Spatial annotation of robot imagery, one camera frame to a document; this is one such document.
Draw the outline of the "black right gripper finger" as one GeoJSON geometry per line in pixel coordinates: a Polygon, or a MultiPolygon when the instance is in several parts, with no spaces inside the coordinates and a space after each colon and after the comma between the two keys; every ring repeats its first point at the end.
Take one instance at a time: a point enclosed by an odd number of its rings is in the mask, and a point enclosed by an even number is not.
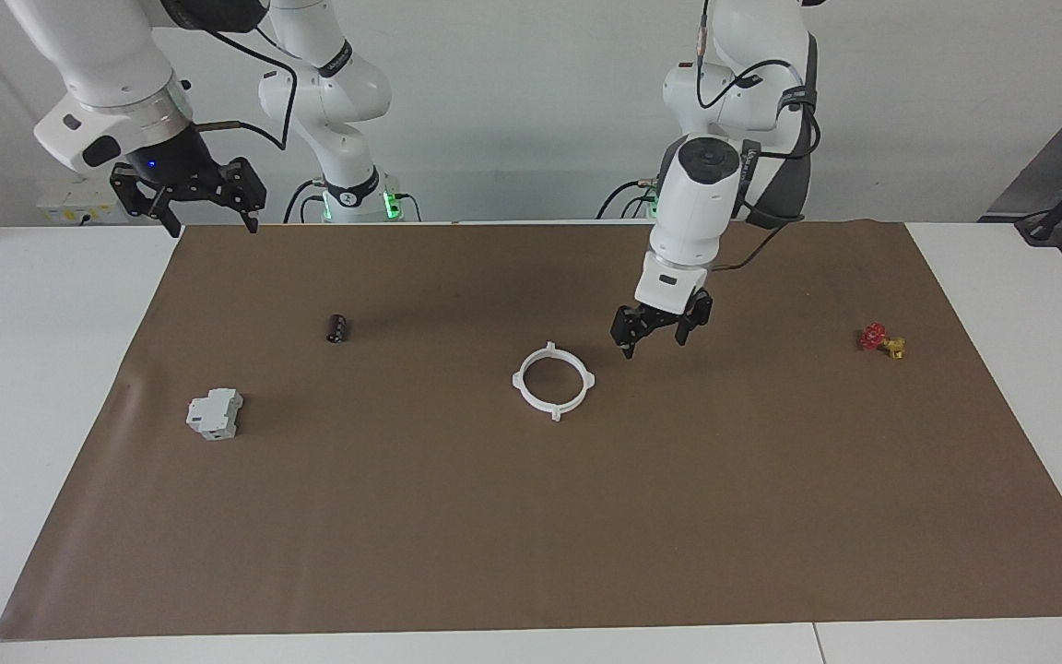
{"type": "Polygon", "coordinates": [[[240,214],[245,228],[253,234],[260,229],[260,214],[266,209],[266,185],[245,157],[229,163],[232,209],[240,214]]]}
{"type": "Polygon", "coordinates": [[[174,201],[172,190],[157,190],[150,201],[150,217],[159,222],[160,226],[174,239],[178,239],[182,232],[182,223],[174,214],[171,205],[174,201]]]}

